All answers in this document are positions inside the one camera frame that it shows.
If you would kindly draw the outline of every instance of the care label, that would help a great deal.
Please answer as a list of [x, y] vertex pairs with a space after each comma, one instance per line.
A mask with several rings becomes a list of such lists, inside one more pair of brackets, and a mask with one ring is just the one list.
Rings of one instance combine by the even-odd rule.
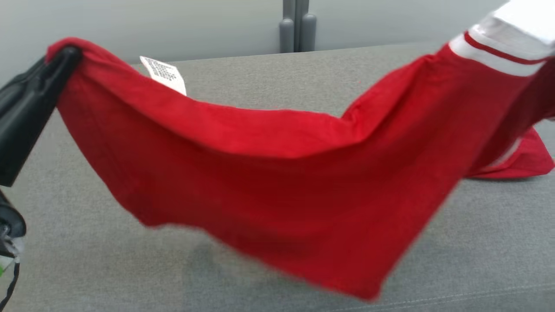
[[177, 67], [144, 56], [140, 57], [140, 61], [147, 68], [152, 79], [183, 95], [187, 95], [185, 82]]

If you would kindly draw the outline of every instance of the striped sleeve cuff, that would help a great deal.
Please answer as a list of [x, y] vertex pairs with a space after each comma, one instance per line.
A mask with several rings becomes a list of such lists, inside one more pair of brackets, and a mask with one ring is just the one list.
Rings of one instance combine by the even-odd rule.
[[478, 31], [478, 28], [476, 25], [451, 40], [450, 49], [460, 57], [473, 59], [502, 73], [521, 77], [535, 74], [549, 58], [549, 53], [545, 51], [523, 51], [492, 40]]

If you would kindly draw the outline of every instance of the gray wall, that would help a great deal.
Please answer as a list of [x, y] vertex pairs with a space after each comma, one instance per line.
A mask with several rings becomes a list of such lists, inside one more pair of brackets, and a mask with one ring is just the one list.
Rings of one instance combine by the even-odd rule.
[[[445, 41], [504, 0], [312, 0], [316, 49]], [[282, 0], [0, 0], [0, 85], [67, 36], [125, 61], [279, 51]]]
[[311, 0], [316, 50], [444, 42], [507, 0]]
[[128, 62], [279, 52], [281, 0], [0, 0], [0, 85], [67, 36]]

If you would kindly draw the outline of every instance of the gray table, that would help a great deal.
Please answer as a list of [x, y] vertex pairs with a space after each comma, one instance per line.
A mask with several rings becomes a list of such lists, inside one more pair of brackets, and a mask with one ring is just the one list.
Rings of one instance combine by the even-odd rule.
[[[174, 63], [196, 99], [340, 115], [437, 46]], [[555, 123], [537, 127], [555, 153]], [[201, 231], [143, 228], [110, 196], [56, 113], [13, 189], [29, 231], [7, 311], [553, 311], [555, 173], [464, 181], [368, 305], [238, 256]], [[5, 289], [9, 277], [0, 279]]]

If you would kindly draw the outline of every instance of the red t-shirt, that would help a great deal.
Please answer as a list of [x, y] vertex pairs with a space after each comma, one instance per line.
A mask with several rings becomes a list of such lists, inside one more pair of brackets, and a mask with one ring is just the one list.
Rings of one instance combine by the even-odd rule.
[[[200, 102], [81, 39], [54, 44], [48, 58], [67, 44], [84, 58], [59, 111], [125, 209], [147, 226], [203, 228], [363, 299], [379, 293], [461, 178], [510, 169], [491, 164], [555, 115], [554, 61], [540, 69], [545, 60], [466, 36], [391, 72], [341, 118]], [[527, 135], [524, 154], [536, 159], [512, 164], [533, 168], [525, 175], [549, 172], [543, 143]]]

